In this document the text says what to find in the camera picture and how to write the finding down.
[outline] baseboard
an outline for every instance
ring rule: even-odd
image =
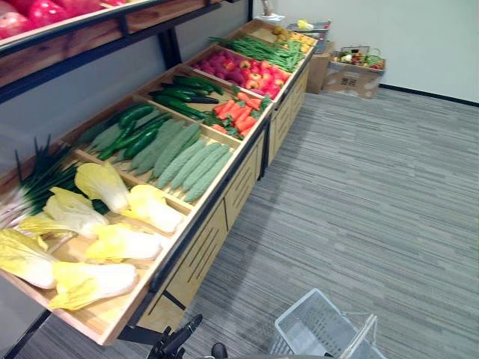
[[[431,93],[431,92],[424,92],[424,91],[419,91],[419,90],[413,90],[413,89],[411,89],[411,88],[400,88],[399,86],[385,85],[385,84],[380,84],[379,87],[380,87],[380,88],[388,88],[389,90],[396,90],[396,91],[402,91],[402,92],[407,92],[407,93],[413,93],[413,94],[416,94],[416,95],[434,97],[435,99],[445,99],[445,100],[447,100],[447,101],[462,103],[463,105],[469,105],[469,106],[479,107],[479,102],[468,101],[468,100],[466,100],[466,99],[457,99],[457,98],[455,98],[455,97],[438,95],[437,93]]]

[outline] leafy vegetable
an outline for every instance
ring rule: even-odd
[[[136,282],[131,264],[94,265],[57,262],[53,264],[58,294],[49,303],[51,309],[81,309],[102,298],[129,292]]]
[[[54,193],[43,208],[44,214],[28,217],[19,227],[35,234],[76,232],[86,238],[95,238],[94,228],[108,224],[100,213],[95,212],[91,201],[81,194],[53,187]]]
[[[183,216],[166,204],[163,192],[152,185],[136,185],[128,196],[130,210],[121,214],[145,221],[165,233],[174,233]]]
[[[110,224],[96,228],[98,240],[87,248],[85,256],[93,260],[144,260],[156,257],[162,242],[168,238],[159,234],[134,231],[127,224]]]
[[[12,230],[0,230],[0,268],[40,288],[55,287],[52,266],[57,260],[45,252],[39,236],[28,237]]]
[[[91,200],[102,200],[114,213],[128,207],[128,190],[109,162],[84,163],[75,175],[76,186]]]

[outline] cardboard box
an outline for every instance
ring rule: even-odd
[[[309,67],[308,86],[306,92],[319,93],[323,86],[324,76],[328,69],[329,59],[335,53],[335,42],[329,41],[322,54],[314,54]]]
[[[324,78],[323,90],[372,99],[376,96],[384,72],[385,66],[383,70],[376,70],[331,61]]]

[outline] white shopping basket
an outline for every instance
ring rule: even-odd
[[[361,330],[318,289],[312,289],[275,321],[270,354],[321,355],[339,359],[386,359],[375,347],[377,317]],[[366,335],[373,329],[373,342]]]

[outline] floor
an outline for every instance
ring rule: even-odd
[[[222,341],[267,352],[274,320],[311,288],[379,317],[388,359],[477,358],[478,108],[392,90],[307,95],[188,316],[188,358]],[[18,358],[144,358],[58,319]]]

